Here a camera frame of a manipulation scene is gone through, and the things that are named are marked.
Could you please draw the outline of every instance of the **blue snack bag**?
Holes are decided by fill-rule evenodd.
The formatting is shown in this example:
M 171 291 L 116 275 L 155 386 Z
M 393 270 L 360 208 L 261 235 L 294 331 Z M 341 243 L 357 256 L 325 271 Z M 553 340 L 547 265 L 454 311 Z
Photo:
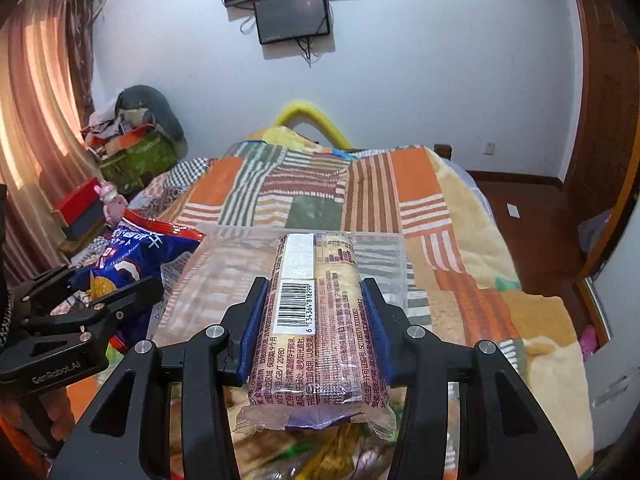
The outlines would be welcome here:
M 159 322 L 174 283 L 204 234 L 188 227 L 142 218 L 126 210 L 100 260 L 90 269 L 92 300 L 147 276 L 162 280 L 162 302 L 123 320 L 111 345 L 119 352 L 147 338 L 152 317 Z

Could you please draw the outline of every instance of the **wooden floor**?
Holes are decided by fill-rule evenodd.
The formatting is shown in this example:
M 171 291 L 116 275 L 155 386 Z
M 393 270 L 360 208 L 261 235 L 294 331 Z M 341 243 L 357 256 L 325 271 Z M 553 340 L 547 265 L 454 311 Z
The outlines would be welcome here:
M 522 290 L 562 298 L 580 337 L 589 317 L 573 284 L 584 257 L 577 222 L 562 192 L 554 186 L 511 182 L 478 182 L 478 187 L 494 210 Z M 508 203 L 518 208 L 520 218 L 509 215 Z

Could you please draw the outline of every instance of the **human hand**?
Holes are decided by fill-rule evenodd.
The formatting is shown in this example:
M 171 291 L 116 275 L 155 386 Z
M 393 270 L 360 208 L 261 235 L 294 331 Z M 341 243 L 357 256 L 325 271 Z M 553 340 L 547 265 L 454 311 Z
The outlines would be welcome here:
M 42 405 L 51 419 L 51 436 L 55 440 L 66 440 L 76 425 L 71 412 L 71 401 L 66 388 L 48 392 L 40 397 Z M 0 415 L 14 428 L 22 428 L 22 412 L 15 400 L 0 400 Z

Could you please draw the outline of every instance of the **white label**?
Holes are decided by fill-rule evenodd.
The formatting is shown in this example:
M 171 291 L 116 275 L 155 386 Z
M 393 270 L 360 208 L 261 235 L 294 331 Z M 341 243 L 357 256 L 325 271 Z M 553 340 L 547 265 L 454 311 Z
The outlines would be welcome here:
M 274 334 L 316 334 L 314 280 L 280 280 Z
M 151 317 L 149 318 L 149 327 L 146 329 L 146 338 L 152 339 L 156 334 L 160 320 L 164 315 L 166 309 L 166 302 L 171 297 L 171 292 L 174 290 L 175 283 L 180 278 L 184 267 L 191 258 L 191 253 L 188 251 L 183 252 L 174 261 L 167 262 L 160 265 L 160 275 L 162 276 L 162 286 L 164 286 L 164 294 L 162 295 L 162 301 L 158 301 L 151 311 Z
M 280 276 L 291 280 L 312 280 L 314 278 L 313 233 L 287 235 Z
M 509 214 L 514 218 L 520 218 L 520 213 L 518 213 L 518 208 L 513 204 L 507 204 L 507 211 L 509 211 Z

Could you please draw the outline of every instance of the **yellow foam tube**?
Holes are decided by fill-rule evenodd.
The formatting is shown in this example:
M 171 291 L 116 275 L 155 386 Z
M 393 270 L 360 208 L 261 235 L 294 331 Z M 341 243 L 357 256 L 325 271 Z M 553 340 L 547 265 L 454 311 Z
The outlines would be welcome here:
M 313 119 L 318 126 L 320 126 L 322 133 L 334 148 L 338 148 L 339 150 L 350 150 L 353 148 L 346 137 L 335 127 L 335 124 L 329 120 L 329 117 L 307 101 L 297 100 L 290 102 L 280 111 L 273 126 L 286 126 L 296 115 L 304 115 Z

